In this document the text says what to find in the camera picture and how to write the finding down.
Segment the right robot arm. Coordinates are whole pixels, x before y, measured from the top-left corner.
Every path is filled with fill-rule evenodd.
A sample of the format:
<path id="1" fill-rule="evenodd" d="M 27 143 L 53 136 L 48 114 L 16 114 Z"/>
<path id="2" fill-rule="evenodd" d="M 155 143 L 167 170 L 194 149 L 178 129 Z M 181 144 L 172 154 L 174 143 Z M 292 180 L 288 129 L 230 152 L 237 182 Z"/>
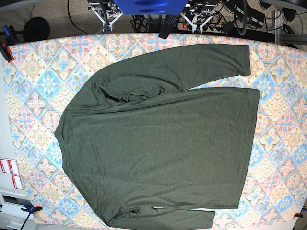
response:
<path id="1" fill-rule="evenodd" d="M 104 32 L 113 31 L 115 22 L 123 15 L 113 0 L 88 0 L 92 10 L 102 22 Z"/>

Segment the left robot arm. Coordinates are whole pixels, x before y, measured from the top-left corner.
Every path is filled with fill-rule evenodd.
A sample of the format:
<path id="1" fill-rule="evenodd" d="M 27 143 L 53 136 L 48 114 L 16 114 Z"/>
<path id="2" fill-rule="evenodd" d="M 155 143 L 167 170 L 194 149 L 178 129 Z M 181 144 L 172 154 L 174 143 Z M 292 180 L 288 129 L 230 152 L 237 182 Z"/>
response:
<path id="1" fill-rule="evenodd" d="M 177 29 L 202 34 L 217 16 L 218 0 L 188 0 L 179 16 Z"/>

